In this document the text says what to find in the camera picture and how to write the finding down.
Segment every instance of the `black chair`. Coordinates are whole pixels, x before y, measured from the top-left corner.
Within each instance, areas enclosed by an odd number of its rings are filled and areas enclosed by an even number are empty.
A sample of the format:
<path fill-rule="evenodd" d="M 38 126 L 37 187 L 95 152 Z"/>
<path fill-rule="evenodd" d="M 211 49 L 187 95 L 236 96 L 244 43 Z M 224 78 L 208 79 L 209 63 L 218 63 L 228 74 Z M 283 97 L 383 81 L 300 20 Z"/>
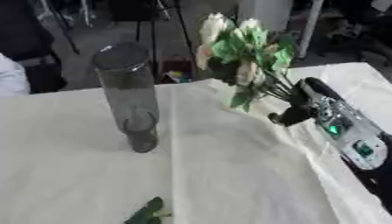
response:
<path fill-rule="evenodd" d="M 357 60 L 363 60 L 363 52 L 371 52 L 384 57 L 385 66 L 392 63 L 392 17 L 382 15 L 372 8 L 373 0 L 333 0 L 332 6 L 343 15 L 353 27 L 360 25 L 360 33 L 350 35 L 335 34 L 320 48 L 319 54 L 343 52 L 352 53 Z"/>
<path fill-rule="evenodd" d="M 32 94 L 58 91 L 66 85 L 53 41 L 27 0 L 0 1 L 0 53 L 15 61 L 39 59 L 38 65 L 25 67 Z"/>

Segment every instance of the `table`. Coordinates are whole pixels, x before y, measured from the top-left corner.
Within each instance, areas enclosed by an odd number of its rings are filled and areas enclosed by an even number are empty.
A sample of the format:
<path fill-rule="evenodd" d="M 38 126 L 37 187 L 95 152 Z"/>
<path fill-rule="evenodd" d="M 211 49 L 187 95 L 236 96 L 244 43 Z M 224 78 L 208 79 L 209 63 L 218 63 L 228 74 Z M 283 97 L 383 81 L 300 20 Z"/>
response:
<path fill-rule="evenodd" d="M 305 76 L 392 133 L 392 108 L 373 109 L 390 105 L 392 87 L 367 64 L 290 71 Z M 157 87 L 160 145 L 148 154 L 129 148 L 100 89 L 0 99 L 0 222 L 122 223 L 159 195 L 175 223 L 391 223 L 312 122 L 270 123 L 286 107 L 270 98 L 249 115 L 229 109 L 233 91 Z"/>

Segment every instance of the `chair leg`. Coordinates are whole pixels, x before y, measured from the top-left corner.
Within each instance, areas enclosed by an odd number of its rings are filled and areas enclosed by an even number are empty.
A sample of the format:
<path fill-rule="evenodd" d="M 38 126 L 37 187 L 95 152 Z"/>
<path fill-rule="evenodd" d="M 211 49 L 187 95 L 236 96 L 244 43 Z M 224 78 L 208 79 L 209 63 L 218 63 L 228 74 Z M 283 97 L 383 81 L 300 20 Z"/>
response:
<path fill-rule="evenodd" d="M 188 46 L 188 51 L 189 51 L 189 54 L 191 56 L 193 67 L 194 67 L 194 69 L 196 71 L 197 64 L 196 64 L 196 59 L 194 58 L 193 44 L 192 44 L 191 39 L 189 38 L 188 31 L 186 29 L 186 23 L 184 22 L 184 17 L 182 16 L 181 8 L 180 8 L 180 5 L 179 5 L 179 0 L 175 0 L 174 3 L 175 3 L 174 7 L 176 8 L 176 12 L 177 12 L 177 15 L 178 15 L 178 18 L 179 18 L 179 22 L 181 24 L 181 28 L 182 28 L 182 31 L 184 33 L 185 42 L 186 42 L 186 45 Z"/>
<path fill-rule="evenodd" d="M 136 42 L 140 40 L 140 30 L 141 30 L 142 21 L 136 22 Z"/>

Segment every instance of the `green leaf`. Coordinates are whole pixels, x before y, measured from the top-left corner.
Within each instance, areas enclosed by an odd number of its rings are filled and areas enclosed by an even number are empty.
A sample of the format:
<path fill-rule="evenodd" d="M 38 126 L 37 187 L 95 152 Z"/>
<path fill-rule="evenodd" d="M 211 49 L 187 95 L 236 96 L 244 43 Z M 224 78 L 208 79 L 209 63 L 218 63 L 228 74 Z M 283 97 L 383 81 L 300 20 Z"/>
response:
<path fill-rule="evenodd" d="M 149 221 L 154 218 L 154 213 L 161 210 L 164 207 L 164 201 L 156 197 L 147 204 L 136 211 L 132 217 L 126 220 L 125 224 L 149 224 Z"/>
<path fill-rule="evenodd" d="M 249 93 L 247 93 L 247 92 L 236 93 L 233 96 L 233 99 L 231 100 L 230 107 L 232 109 L 240 107 L 241 105 L 246 103 L 248 100 L 249 100 Z"/>
<path fill-rule="evenodd" d="M 149 219 L 148 224 L 161 224 L 162 220 L 159 217 L 154 217 L 152 219 Z"/>
<path fill-rule="evenodd" d="M 287 49 L 282 49 L 275 53 L 275 64 L 272 66 L 272 69 L 280 73 L 283 69 L 286 69 L 290 66 L 292 56 Z"/>
<path fill-rule="evenodd" d="M 238 59 L 238 56 L 235 54 L 235 50 L 226 39 L 220 40 L 213 45 L 213 55 L 221 58 L 222 63 L 224 64 Z"/>
<path fill-rule="evenodd" d="M 284 34 L 279 37 L 279 47 L 281 49 L 286 49 L 287 53 L 293 58 L 296 52 L 296 41 L 295 39 L 289 35 Z"/>
<path fill-rule="evenodd" d="M 155 197 L 154 199 L 147 202 L 146 207 L 151 211 L 152 214 L 161 210 L 164 207 L 164 201 L 160 197 Z"/>
<path fill-rule="evenodd" d="M 251 35 L 253 39 L 253 43 L 255 44 L 255 48 L 262 48 L 267 42 L 268 31 L 262 29 L 252 29 Z"/>
<path fill-rule="evenodd" d="M 263 50 L 255 51 L 255 61 L 259 67 L 263 67 L 263 63 L 264 63 Z"/>
<path fill-rule="evenodd" d="M 233 53 L 238 57 L 241 57 L 243 54 L 246 53 L 247 46 L 245 43 L 245 39 L 243 37 L 239 37 L 234 32 L 231 33 L 228 43 L 232 48 Z"/>
<path fill-rule="evenodd" d="M 246 101 L 244 104 L 243 104 L 243 110 L 245 110 L 245 112 L 247 112 L 247 113 L 249 113 L 249 111 L 250 111 L 250 103 L 252 102 L 252 100 L 250 100 L 250 101 Z"/>

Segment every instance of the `artificial flower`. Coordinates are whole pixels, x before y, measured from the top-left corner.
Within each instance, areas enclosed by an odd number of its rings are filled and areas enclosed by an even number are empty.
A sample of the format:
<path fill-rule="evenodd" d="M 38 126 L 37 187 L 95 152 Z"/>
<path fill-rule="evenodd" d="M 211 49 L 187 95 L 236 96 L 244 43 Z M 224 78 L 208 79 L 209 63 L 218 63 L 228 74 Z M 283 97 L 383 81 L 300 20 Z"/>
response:
<path fill-rule="evenodd" d="M 237 70 L 237 85 L 247 87 L 256 77 L 257 64 L 255 62 L 244 60 Z"/>
<path fill-rule="evenodd" d="M 228 20 L 220 13 L 209 15 L 200 29 L 203 45 L 210 45 L 217 40 L 221 32 L 228 28 Z"/>
<path fill-rule="evenodd" d="M 196 62 L 198 67 L 201 70 L 206 70 L 208 66 L 208 60 L 213 55 L 213 52 L 210 47 L 206 45 L 201 45 L 198 47 L 198 51 L 196 53 Z"/>
<path fill-rule="evenodd" d="M 260 87 L 265 81 L 265 74 L 261 68 L 257 69 L 257 73 L 255 74 L 255 78 L 253 79 L 253 84 L 257 87 Z"/>
<path fill-rule="evenodd" d="M 242 30 L 242 32 L 244 33 L 247 33 L 248 31 L 252 31 L 254 29 L 258 29 L 258 30 L 262 29 L 259 21 L 254 18 L 245 20 L 240 25 L 240 30 Z"/>
<path fill-rule="evenodd" d="M 233 30 L 233 34 L 240 40 L 245 41 L 245 35 L 243 34 L 243 31 L 239 28 L 236 28 Z"/>

